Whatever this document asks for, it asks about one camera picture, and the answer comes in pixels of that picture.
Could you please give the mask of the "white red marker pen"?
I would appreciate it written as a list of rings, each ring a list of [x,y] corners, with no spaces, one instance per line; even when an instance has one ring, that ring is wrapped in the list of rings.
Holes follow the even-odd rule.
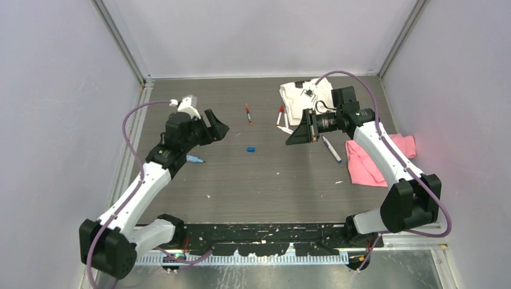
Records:
[[[280,126],[281,116],[282,116],[282,112],[279,112],[278,117],[277,117],[277,121],[276,121],[276,125],[277,126]]]

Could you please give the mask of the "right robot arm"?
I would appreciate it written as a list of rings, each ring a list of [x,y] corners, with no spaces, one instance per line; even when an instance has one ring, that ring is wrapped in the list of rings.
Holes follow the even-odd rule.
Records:
[[[303,110],[286,144],[311,143],[325,132],[342,131],[362,147],[383,175],[389,187],[386,198],[379,208],[346,218],[345,241],[360,246],[369,234],[399,233],[434,223],[439,214],[440,179],[435,174],[426,175],[398,150],[374,111],[360,108],[354,87],[333,89],[331,98],[332,112]]]

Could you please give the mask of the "white acrylic marker grey tip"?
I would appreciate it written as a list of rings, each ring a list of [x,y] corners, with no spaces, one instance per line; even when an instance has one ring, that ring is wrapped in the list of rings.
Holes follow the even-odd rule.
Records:
[[[287,114],[283,113],[283,119],[284,119],[284,126],[278,125],[277,128],[284,131],[285,133],[291,135],[293,133],[293,130],[289,128],[289,122],[287,119]]]

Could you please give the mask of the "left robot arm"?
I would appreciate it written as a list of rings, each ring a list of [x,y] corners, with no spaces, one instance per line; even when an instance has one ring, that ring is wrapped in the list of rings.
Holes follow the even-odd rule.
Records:
[[[86,219],[80,225],[81,260],[90,282],[94,281],[94,269],[123,279],[138,257],[162,244],[171,249],[183,245],[184,223],[179,218],[163,214],[141,229],[136,224],[152,200],[185,165],[187,154],[197,146],[222,140],[230,130],[212,110],[204,113],[205,118],[182,111],[170,114],[159,143],[141,163],[137,178],[97,220]]]

